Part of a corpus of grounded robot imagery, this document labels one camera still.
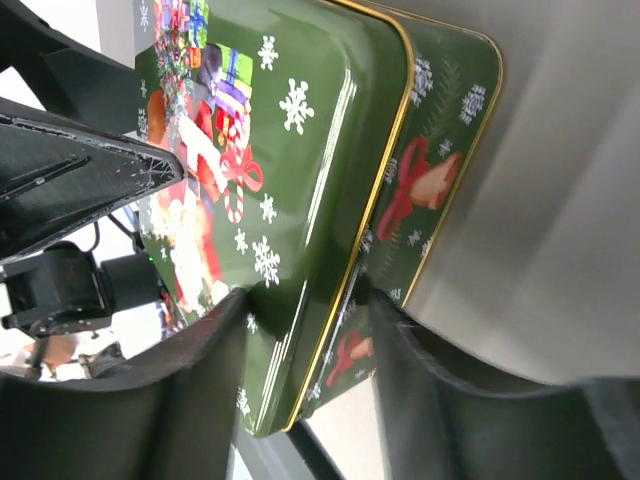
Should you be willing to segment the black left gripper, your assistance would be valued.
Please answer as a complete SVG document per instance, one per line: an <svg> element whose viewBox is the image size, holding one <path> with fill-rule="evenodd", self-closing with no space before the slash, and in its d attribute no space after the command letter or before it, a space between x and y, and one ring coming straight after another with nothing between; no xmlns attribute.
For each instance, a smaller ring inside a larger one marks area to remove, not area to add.
<svg viewBox="0 0 640 480"><path fill-rule="evenodd" d="M182 180L179 159L127 136L1 102L1 260L42 250ZM161 299L144 252L97 263L72 242L1 267L1 325L32 337L106 328ZM1 376L4 479L223 479L246 348L246 290L95 379Z"/></svg>

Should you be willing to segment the gold square cookie tin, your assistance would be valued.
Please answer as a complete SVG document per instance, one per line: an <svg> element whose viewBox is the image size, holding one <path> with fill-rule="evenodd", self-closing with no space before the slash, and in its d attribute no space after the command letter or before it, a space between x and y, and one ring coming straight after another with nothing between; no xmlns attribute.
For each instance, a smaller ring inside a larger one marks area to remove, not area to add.
<svg viewBox="0 0 640 480"><path fill-rule="evenodd" d="M381 3L373 7L407 32L414 85L298 419L374 375L369 314L357 290L369 280L399 305L407 303L504 79L503 56L488 35Z"/></svg>

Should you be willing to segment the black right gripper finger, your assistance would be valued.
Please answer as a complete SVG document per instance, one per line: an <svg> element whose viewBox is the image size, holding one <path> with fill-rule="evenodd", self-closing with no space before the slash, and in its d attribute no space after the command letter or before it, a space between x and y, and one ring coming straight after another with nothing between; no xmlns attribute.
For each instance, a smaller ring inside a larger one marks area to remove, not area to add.
<svg viewBox="0 0 640 480"><path fill-rule="evenodd" d="M639 382L545 385L500 370L369 297L393 479L635 479Z"/></svg>

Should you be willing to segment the gold square tin lid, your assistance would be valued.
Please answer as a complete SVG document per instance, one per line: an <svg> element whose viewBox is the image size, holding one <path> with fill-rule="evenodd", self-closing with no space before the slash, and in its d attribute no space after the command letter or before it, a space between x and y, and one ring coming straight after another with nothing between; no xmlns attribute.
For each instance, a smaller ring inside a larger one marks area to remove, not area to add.
<svg viewBox="0 0 640 480"><path fill-rule="evenodd" d="M142 204L144 245L187 322L247 290L241 421L286 430L407 114L409 37L355 1L155 1L139 17L139 131L186 171Z"/></svg>

